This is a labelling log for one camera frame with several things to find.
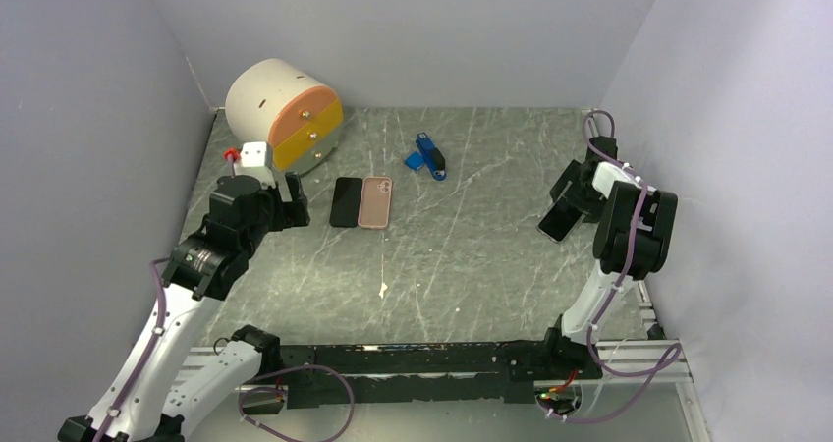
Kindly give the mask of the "black smartphone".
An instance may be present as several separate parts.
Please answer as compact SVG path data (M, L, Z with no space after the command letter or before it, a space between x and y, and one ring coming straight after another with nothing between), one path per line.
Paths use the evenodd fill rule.
M362 179L339 177L336 179L329 216L334 228L355 228L361 204Z
M583 214L568 203L554 203L537 225L537 230L560 243L582 219Z

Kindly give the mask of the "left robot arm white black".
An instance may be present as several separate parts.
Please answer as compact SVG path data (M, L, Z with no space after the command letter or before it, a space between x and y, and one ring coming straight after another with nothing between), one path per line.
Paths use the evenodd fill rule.
M181 441L185 419L166 412L169 392L196 338L249 269L264 237L309 223L298 174L289 198L249 175L223 176L200 226L149 265L156 302L110 388L85 415L69 417L60 441Z

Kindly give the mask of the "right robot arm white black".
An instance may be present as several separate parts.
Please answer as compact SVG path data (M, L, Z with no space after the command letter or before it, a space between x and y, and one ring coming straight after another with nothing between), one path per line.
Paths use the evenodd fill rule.
M541 368L554 378L586 364L600 328L622 306L625 294L659 271L669 252L677 196L648 186L617 153L613 138L591 138L584 161L572 161L552 187L553 204L537 225L555 242L581 222L596 227L590 275L548 330L539 354Z

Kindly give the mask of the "pink phone case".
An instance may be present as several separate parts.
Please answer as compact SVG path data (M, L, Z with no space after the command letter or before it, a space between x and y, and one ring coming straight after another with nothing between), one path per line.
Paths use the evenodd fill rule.
M358 226L385 229L390 220L393 182L388 177L371 176L362 180Z

